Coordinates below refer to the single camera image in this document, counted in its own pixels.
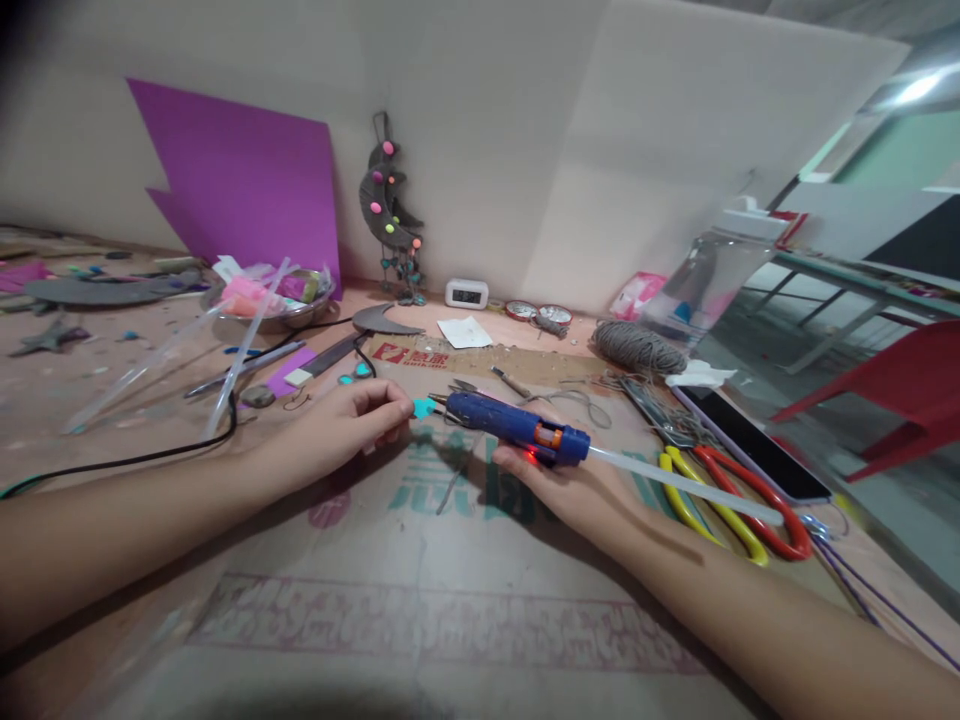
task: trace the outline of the white wall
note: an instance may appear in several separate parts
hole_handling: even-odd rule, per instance
[[[176,247],[124,78],[330,125],[341,265],[377,277],[356,185],[386,107],[431,286],[600,310],[669,272],[747,180],[768,200],[905,48],[655,0],[77,0],[0,127],[0,219]]]

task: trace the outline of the metal bowl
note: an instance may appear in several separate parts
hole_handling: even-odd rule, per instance
[[[315,270],[295,270],[290,273],[293,277],[317,277],[319,273]],[[209,310],[220,302],[220,295],[223,293],[225,285],[219,279],[216,284],[211,286],[207,292],[200,298],[200,306],[204,310]],[[331,286],[326,293],[318,296],[312,303],[308,303],[302,308],[296,310],[287,310],[280,315],[265,317],[260,323],[259,333],[273,334],[282,333],[287,330],[298,330],[299,328],[322,322],[326,313],[327,305],[330,303],[330,296],[333,294],[334,287]],[[241,315],[229,315],[221,313],[220,320],[235,320],[237,322],[249,324],[252,318]]]

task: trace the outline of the red logo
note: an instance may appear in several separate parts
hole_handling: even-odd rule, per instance
[[[373,354],[373,357],[375,357],[377,360],[392,362],[394,365],[399,365],[400,361],[407,356],[408,352],[410,352],[410,348],[398,347],[393,343],[384,343]]]
[[[420,350],[414,350],[413,354],[403,361],[404,365],[410,367],[428,367],[434,370],[443,370],[447,367],[450,356],[446,353],[427,353]]]

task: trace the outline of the purple phone case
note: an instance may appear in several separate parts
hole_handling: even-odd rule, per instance
[[[815,503],[829,500],[830,497],[833,495],[833,493],[830,492],[829,488],[824,487],[823,488],[824,492],[826,492],[827,494],[824,495],[823,497],[808,498],[805,500],[798,500],[797,498],[792,497],[789,493],[787,493],[786,490],[780,487],[773,478],[771,478],[766,472],[764,472],[763,468],[757,465],[757,463],[754,462],[753,458],[751,458],[743,450],[741,450],[740,446],[737,445],[733,440],[731,440],[730,436],[727,435],[723,430],[721,430],[719,425],[717,425],[710,417],[708,417],[703,410],[697,407],[696,403],[694,403],[693,400],[691,400],[686,395],[684,395],[679,387],[673,387],[671,388],[671,390],[673,390],[673,394],[677,396],[680,402],[682,402],[690,412],[692,412],[694,415],[700,418],[703,424],[706,425],[713,432],[713,434],[717,436],[717,439],[723,443],[723,446],[730,451],[730,454],[733,455],[740,462],[741,465],[743,465],[745,468],[747,468],[748,470],[756,474],[757,477],[763,479],[771,487],[775,488],[777,492],[780,494],[780,496],[784,500],[786,500],[790,505],[813,505]],[[729,405],[734,412],[740,413],[740,411],[732,403],[728,402],[725,398],[724,398],[724,402],[726,402],[727,405]],[[747,418],[746,415],[743,415],[743,417],[745,420],[747,420],[747,422],[750,422],[750,419]],[[770,440],[770,442],[774,442],[769,436],[767,436],[767,438]],[[793,462],[797,463],[797,465],[800,465],[800,463],[797,462],[795,458],[791,457],[786,450],[783,450],[783,453],[788,458],[793,460]],[[807,470],[807,468],[803,467],[802,465],[800,465],[800,467],[804,470],[804,472],[810,473],[811,477],[813,477],[814,480],[817,480],[817,482],[820,482],[816,478],[816,476],[813,475],[813,473]]]

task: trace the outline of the ceiling light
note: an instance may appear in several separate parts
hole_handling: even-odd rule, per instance
[[[902,105],[913,102],[914,100],[919,100],[936,87],[937,83],[940,82],[940,77],[941,75],[939,73],[935,73],[910,83],[907,85],[907,89],[900,93],[896,101],[897,104]]]

